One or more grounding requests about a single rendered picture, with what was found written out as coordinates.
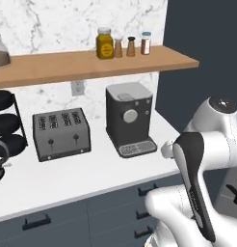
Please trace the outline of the yellow jar with silver lid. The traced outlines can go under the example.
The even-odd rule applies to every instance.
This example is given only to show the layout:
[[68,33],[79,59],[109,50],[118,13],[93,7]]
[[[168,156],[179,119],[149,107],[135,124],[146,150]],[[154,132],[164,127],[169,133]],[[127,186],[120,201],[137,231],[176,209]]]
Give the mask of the yellow jar with silver lid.
[[110,28],[97,29],[96,56],[99,59],[112,59],[114,57],[114,40]]

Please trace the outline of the wooden wall shelf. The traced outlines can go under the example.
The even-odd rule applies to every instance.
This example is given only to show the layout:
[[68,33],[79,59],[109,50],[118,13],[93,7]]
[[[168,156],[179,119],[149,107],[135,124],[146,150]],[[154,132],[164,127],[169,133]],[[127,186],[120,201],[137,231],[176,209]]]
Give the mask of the wooden wall shelf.
[[0,89],[126,74],[197,68],[199,61],[164,45],[151,47],[149,55],[136,49],[135,57],[100,60],[96,52],[75,51],[12,56],[0,68]]

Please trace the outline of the white wall outlet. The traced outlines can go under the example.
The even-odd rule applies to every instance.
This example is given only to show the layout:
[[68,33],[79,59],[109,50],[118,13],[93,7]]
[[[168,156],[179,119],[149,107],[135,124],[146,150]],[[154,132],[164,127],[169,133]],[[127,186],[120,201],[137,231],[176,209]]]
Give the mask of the white wall outlet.
[[71,81],[70,86],[73,96],[83,96],[85,94],[85,83],[83,80]]

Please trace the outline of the dark blue cupboard front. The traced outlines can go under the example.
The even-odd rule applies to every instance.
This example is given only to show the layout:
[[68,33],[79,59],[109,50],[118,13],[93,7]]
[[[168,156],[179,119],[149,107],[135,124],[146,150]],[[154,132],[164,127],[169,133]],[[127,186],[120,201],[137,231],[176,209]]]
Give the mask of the dark blue cupboard front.
[[[23,231],[25,218],[46,213],[51,223]],[[0,247],[91,247],[86,203],[56,206],[0,222]]]

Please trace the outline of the dark blue drawer front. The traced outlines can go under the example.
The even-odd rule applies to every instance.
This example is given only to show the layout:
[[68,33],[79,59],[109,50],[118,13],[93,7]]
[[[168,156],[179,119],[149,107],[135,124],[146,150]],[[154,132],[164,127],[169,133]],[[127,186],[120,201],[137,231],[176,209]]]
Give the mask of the dark blue drawer front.
[[139,197],[138,188],[140,187],[145,190],[148,187],[151,187],[153,183],[155,183],[158,188],[178,185],[182,183],[182,178],[179,174],[176,174],[92,197],[87,200],[90,224],[103,219],[105,214],[110,212],[112,209],[117,209],[121,206],[127,206],[130,203],[142,201],[144,197]]
[[136,219],[136,210],[140,213],[146,212],[145,205],[142,201],[130,203],[127,206],[121,206],[117,209],[112,209],[105,214],[105,217],[96,223],[90,224],[90,235],[97,233],[105,233],[119,227],[138,223],[140,220]]
[[140,220],[138,223],[131,223],[105,233],[91,235],[92,247],[144,247],[145,241],[149,235],[136,239],[134,231],[143,232],[147,226],[153,230],[157,221],[152,217]]

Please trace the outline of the silver four-slot toaster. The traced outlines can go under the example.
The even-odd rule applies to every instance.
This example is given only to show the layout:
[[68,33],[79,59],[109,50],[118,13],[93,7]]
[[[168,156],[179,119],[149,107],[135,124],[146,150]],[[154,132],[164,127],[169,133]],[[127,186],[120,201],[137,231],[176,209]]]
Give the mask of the silver four-slot toaster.
[[35,114],[33,140],[39,162],[92,150],[91,130],[82,108]]

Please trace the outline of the brown shaker with black top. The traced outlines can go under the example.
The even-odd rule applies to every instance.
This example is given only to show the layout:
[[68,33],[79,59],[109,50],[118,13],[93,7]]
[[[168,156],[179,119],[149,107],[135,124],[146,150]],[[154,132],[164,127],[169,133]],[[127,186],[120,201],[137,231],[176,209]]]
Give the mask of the brown shaker with black top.
[[126,55],[128,57],[134,57],[135,56],[135,38],[134,37],[129,37],[128,38],[128,45],[127,45]]

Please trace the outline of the dark grey coffee machine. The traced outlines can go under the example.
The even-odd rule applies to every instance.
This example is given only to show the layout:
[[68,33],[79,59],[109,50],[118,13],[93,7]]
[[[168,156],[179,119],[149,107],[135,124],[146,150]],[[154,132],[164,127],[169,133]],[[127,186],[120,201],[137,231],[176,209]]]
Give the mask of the dark grey coffee machine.
[[139,82],[106,88],[106,131],[120,157],[157,151],[149,136],[152,97],[152,92]]

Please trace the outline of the glass jar with brown contents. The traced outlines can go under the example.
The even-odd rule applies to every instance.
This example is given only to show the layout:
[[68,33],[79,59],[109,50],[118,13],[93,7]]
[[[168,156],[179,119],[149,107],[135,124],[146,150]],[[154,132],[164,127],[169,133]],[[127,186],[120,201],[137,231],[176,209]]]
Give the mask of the glass jar with brown contents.
[[2,42],[0,35],[0,67],[6,66],[11,62],[9,51],[5,44]]

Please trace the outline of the brown shaker with white top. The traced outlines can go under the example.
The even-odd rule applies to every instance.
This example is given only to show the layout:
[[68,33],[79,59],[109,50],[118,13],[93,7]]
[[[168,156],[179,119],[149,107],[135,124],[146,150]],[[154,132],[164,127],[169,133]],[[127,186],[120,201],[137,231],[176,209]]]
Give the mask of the brown shaker with white top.
[[115,58],[122,57],[121,39],[115,39],[114,57]]

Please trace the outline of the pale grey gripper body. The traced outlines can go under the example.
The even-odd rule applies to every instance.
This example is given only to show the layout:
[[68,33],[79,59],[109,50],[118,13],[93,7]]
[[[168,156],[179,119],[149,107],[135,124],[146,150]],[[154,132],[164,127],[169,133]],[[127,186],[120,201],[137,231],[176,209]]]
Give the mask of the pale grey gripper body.
[[237,218],[237,168],[227,172],[216,201],[216,210],[221,214]]

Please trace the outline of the spice jar with blue lid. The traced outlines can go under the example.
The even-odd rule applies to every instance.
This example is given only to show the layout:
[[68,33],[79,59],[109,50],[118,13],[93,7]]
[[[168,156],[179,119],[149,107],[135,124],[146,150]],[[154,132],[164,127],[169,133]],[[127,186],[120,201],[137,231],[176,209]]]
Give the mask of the spice jar with blue lid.
[[141,53],[148,55],[150,53],[151,33],[148,31],[142,32]]

